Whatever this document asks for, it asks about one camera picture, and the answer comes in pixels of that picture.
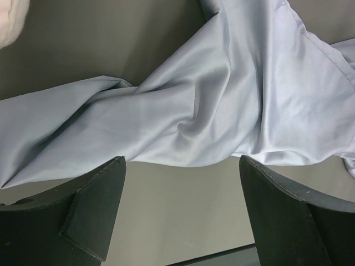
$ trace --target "black object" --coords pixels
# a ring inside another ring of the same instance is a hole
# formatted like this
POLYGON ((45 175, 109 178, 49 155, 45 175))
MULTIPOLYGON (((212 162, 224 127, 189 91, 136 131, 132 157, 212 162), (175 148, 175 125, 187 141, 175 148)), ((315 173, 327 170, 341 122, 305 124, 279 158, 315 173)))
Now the black object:
POLYGON ((260 266, 254 244, 234 248, 170 266, 260 266))
POLYGON ((245 156, 240 176, 262 266, 355 265, 355 203, 315 191, 245 156))
POLYGON ((115 158, 51 190, 0 206, 0 265, 101 265, 125 172, 124 158, 115 158))

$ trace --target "white cloth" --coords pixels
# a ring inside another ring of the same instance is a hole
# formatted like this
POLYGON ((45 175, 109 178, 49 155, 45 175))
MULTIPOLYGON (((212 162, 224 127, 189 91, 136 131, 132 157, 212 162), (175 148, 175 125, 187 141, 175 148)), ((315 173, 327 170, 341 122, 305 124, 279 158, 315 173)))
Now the white cloth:
POLYGON ((139 87, 101 76, 0 101, 0 187, 119 155, 184 167, 354 159, 354 41, 332 48, 283 0, 201 4, 206 24, 139 87))
POLYGON ((17 39, 28 11, 29 0, 0 0, 0 48, 17 39))

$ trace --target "fabric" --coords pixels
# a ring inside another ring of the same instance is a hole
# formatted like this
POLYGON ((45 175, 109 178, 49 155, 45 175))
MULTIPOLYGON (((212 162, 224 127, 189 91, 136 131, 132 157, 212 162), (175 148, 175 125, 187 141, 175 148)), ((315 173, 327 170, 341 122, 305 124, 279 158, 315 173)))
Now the fabric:
POLYGON ((138 87, 100 76, 0 101, 0 187, 119 155, 183 167, 355 159, 354 40, 329 46, 283 0, 201 5, 206 24, 138 87))
POLYGON ((0 48, 19 36, 28 11, 29 0, 0 0, 0 48))

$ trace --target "gray floor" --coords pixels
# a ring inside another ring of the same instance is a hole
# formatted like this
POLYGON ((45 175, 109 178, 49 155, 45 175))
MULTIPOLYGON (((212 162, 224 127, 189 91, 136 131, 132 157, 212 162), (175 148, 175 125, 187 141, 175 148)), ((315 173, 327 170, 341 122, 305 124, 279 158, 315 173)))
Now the gray floor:
MULTIPOLYGON (((355 1, 290 2, 321 39, 355 37, 355 1)), ((0 99, 102 74, 140 84, 203 23, 195 0, 32 0, 23 34, 0 50, 0 99)), ((275 169, 355 201, 355 180, 338 158, 275 169)), ((0 191, 0 202, 58 183, 0 191)), ((203 168, 129 163, 103 266, 167 265, 252 242, 238 159, 203 168)))

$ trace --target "gray fabric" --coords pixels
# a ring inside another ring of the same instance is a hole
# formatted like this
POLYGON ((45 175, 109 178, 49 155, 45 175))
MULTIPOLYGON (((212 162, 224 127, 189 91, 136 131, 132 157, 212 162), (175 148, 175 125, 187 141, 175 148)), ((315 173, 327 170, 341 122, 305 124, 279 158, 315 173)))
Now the gray fabric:
POLYGON ((117 155, 184 167, 354 159, 353 41, 332 48, 283 0, 201 4, 206 24, 138 87, 101 76, 0 101, 0 186, 117 155))

